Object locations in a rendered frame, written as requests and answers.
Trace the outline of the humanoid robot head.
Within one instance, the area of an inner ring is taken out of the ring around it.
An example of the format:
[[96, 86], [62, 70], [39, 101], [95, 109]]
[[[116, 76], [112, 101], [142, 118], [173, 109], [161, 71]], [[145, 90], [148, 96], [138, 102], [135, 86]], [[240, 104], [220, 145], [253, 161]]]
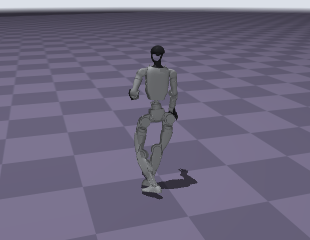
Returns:
[[[161, 65], [161, 58], [163, 56], [163, 54], [165, 53], [164, 49], [162, 46], [160, 45], [156, 45], [154, 46], [152, 49], [151, 49], [151, 58], [152, 58], [152, 61], [154, 62], [154, 65], [152, 67], [155, 67], [155, 68], [164, 68], [162, 65]], [[160, 59], [158, 61], [155, 61], [153, 59], [153, 54], [156, 54], [156, 56], [160, 56]]]

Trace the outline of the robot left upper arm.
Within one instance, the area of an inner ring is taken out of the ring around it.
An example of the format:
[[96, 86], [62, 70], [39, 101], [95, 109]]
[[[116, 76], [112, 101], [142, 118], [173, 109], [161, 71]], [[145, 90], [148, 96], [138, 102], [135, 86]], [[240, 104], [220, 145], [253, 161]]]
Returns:
[[142, 77], [144, 77], [147, 74], [147, 69], [148, 68], [141, 68], [136, 72], [136, 76], [135, 76], [134, 83], [133, 83], [133, 88], [130, 94], [131, 96], [138, 97], [139, 92], [140, 92], [138, 89], [143, 80]]

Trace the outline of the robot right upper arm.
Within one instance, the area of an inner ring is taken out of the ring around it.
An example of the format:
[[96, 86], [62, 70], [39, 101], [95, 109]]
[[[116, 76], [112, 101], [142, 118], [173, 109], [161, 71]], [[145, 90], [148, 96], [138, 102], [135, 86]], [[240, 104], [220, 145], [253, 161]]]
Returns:
[[173, 69], [169, 69], [170, 72], [170, 86], [171, 90], [168, 91], [169, 96], [173, 97], [177, 95], [177, 73]]

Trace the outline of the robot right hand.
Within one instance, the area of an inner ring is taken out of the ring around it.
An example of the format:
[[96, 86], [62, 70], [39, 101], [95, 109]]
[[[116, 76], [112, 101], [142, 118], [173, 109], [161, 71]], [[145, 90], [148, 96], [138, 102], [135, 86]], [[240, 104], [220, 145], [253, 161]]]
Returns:
[[[168, 111], [168, 112], [170, 112], [170, 111]], [[178, 115], [177, 115], [177, 113], [176, 113], [176, 111], [175, 111], [175, 108], [173, 109], [173, 112], [170, 112], [170, 113], [173, 114], [173, 115], [175, 116], [176, 120], [177, 120]]]

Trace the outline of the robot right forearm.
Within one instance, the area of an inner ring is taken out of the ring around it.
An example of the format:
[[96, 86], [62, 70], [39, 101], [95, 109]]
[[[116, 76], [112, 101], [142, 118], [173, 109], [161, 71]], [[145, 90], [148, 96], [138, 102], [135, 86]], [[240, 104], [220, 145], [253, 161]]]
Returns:
[[177, 100], [178, 94], [176, 96], [170, 96], [170, 102], [169, 102], [169, 111], [173, 112], [173, 109], [176, 106], [176, 100]]

